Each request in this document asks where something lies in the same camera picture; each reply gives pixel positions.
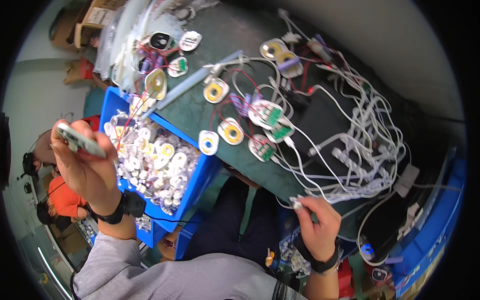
dark pants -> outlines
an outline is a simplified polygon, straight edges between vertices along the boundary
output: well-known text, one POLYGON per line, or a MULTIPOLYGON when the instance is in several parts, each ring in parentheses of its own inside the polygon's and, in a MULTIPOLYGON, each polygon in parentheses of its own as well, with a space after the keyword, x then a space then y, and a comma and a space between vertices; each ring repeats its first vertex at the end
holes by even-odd
POLYGON ((275 196, 264 188, 256 192, 247 228, 240 239, 247 195, 248 185, 230 177, 220 190, 212 212, 192 236, 182 260, 226 253, 250 259, 268 270, 267 249, 278 253, 275 196))

orange shirt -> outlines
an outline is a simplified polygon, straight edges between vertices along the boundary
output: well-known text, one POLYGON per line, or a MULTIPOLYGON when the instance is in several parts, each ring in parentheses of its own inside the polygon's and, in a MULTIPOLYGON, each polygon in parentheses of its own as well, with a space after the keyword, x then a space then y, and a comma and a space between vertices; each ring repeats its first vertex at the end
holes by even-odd
POLYGON ((48 187, 48 193, 51 193, 50 200, 60 216, 78 217, 77 208, 85 206, 87 202, 75 194, 66 183, 63 184, 64 182, 61 176, 50 181, 48 187))

hand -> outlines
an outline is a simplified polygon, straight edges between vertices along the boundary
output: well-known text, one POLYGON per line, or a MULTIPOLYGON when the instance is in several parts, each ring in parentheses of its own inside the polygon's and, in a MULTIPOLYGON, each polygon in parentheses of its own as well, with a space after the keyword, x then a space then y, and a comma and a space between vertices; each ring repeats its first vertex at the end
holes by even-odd
POLYGON ((88 154, 74 153, 65 144, 64 139, 57 134, 59 123, 68 124, 66 120, 57 121, 50 138, 57 167, 65 183, 74 193, 84 198, 97 214, 101 216, 113 214, 121 196, 113 165, 113 160, 117 158, 115 147, 106 135, 93 132, 85 121, 78 120, 73 122, 71 127, 85 137, 95 140, 105 151, 107 158, 101 159, 88 154), (116 203, 116 205, 102 205, 105 202, 116 203))
POLYGON ((295 210, 303 242, 315 260, 326 262, 335 254, 335 239, 342 216, 323 198, 306 197, 298 201, 303 205, 295 210), (317 215, 318 223, 312 221, 312 212, 317 215))

purple component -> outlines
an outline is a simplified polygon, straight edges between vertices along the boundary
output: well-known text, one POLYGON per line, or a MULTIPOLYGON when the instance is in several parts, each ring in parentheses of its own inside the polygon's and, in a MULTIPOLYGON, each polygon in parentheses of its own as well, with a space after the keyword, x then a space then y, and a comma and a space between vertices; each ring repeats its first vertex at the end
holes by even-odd
POLYGON ((286 69, 290 68, 290 67, 293 67, 294 65, 300 63, 300 59, 298 57, 294 57, 290 60, 287 60, 281 64, 278 65, 278 70, 280 72, 283 72, 285 71, 286 69))
POLYGON ((252 103, 251 104, 254 104, 255 102, 257 102, 258 100, 262 100, 264 97, 262 96, 262 94, 258 93, 258 94, 255 94, 253 95, 253 98, 252 98, 252 103))
POLYGON ((163 66, 163 57, 159 56, 155 61, 154 69, 159 69, 161 66, 163 66))
POLYGON ((252 95, 245 94, 245 103, 251 104, 252 103, 252 95))
MULTIPOLYGON (((239 112, 239 115, 247 118, 248 117, 248 105, 244 104, 243 101, 241 99, 239 99, 237 97, 237 94, 235 94, 235 93, 230 93, 229 96, 230 96, 230 99, 232 99, 232 101, 233 101, 233 105, 235 105, 235 107, 237 108, 237 111, 239 112)), ((251 99, 252 99, 252 96, 250 96, 249 94, 245 95, 245 101, 250 103, 251 99)))
POLYGON ((325 41, 324 41, 324 39, 322 39, 322 36, 321 36, 321 35, 319 35, 319 34, 317 33, 317 34, 315 34, 315 38, 317 39, 317 41, 320 42, 320 44, 325 45, 325 41))
POLYGON ((242 109, 243 107, 243 103, 240 99, 238 99, 237 97, 237 94, 235 93, 230 93, 228 95, 230 97, 230 99, 233 101, 233 105, 235 105, 235 107, 237 108, 237 110, 240 112, 240 109, 242 109))
POLYGON ((403 261, 403 256, 389 257, 385 261, 385 264, 399 264, 403 261))
POLYGON ((145 59, 143 64, 142 64, 142 73, 148 71, 148 67, 150 67, 150 60, 145 59))

red stool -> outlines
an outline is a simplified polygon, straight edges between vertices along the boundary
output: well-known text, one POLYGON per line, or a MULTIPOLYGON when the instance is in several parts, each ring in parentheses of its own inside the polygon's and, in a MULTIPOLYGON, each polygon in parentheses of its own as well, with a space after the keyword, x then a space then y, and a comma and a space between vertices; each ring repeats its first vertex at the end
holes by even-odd
POLYGON ((98 131, 98 129, 100 128, 100 115, 94 115, 88 118, 83 118, 82 120, 87 122, 93 131, 98 131))

